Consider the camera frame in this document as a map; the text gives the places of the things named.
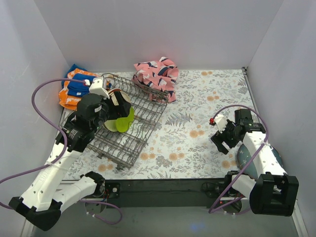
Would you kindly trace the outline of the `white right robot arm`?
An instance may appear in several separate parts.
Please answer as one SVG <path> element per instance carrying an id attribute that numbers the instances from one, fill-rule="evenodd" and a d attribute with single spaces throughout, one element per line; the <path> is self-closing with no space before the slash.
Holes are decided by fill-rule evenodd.
<path id="1" fill-rule="evenodd" d="M 299 181 L 284 170 L 277 151 L 268 143 L 269 131 L 264 122 L 254 122 L 255 111 L 247 106 L 235 110 L 235 120 L 227 119 L 220 112 L 209 123 L 217 127 L 211 137 L 219 152 L 228 153 L 241 143 L 238 155 L 240 171 L 230 171 L 225 176 L 223 190 L 211 205 L 209 213 L 220 208 L 225 195 L 249 200 L 254 214 L 291 216 L 294 211 Z"/>

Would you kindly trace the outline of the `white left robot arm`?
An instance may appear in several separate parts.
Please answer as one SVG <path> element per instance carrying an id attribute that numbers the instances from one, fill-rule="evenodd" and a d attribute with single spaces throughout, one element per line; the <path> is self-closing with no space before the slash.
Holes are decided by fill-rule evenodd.
<path id="1" fill-rule="evenodd" d="M 72 185 L 58 190 L 71 165 L 94 139 L 95 133 L 108 120 L 131 121 L 133 109 L 130 99 L 116 90 L 109 97 L 87 94 L 77 104 L 61 128 L 44 168 L 31 186 L 19 197 L 13 197 L 9 206 L 43 231 L 50 230 L 61 214 L 85 197 L 118 198 L 119 183 L 107 184 L 102 175 L 89 172 Z"/>

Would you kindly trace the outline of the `cream and green plate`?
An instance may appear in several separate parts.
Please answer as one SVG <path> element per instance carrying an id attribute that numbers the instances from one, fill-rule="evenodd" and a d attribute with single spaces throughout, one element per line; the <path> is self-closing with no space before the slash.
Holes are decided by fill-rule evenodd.
<path id="1" fill-rule="evenodd" d="M 112 120 L 107 120 L 104 124 L 103 127 L 108 129 L 111 132 L 118 132 L 116 129 L 116 120 L 117 119 L 112 119 Z"/>

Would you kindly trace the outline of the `lime green plate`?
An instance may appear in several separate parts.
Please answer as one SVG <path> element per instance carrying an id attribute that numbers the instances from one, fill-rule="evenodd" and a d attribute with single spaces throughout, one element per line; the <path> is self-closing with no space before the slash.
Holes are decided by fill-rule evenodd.
<path id="1" fill-rule="evenodd" d="M 134 121 L 134 109 L 130 107 L 127 117 L 120 117 L 116 120 L 116 129 L 120 133 L 124 133 L 131 127 Z"/>

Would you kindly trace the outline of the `grey blue plate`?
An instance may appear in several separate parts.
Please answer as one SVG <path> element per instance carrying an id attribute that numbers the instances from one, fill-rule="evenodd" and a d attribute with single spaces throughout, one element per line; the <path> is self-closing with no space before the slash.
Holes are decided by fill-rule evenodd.
<path id="1" fill-rule="evenodd" d="M 272 149 L 272 152 L 273 152 L 277 162 L 280 164 L 281 167 L 283 167 L 282 159 L 281 159 L 281 156 L 279 155 L 278 151 L 273 146 L 270 146 L 270 148 Z M 240 169 L 243 169 L 243 167 L 250 161 L 250 159 L 251 159 L 251 155 L 250 155 L 247 147 L 245 145 L 241 145 L 238 149 L 238 152 L 237 152 L 238 167 Z M 252 179 L 256 180 L 258 178 L 258 175 L 257 175 L 257 170 L 255 167 L 255 164 L 251 163 L 248 166 L 248 168 L 244 171 L 244 174 L 248 175 Z"/>

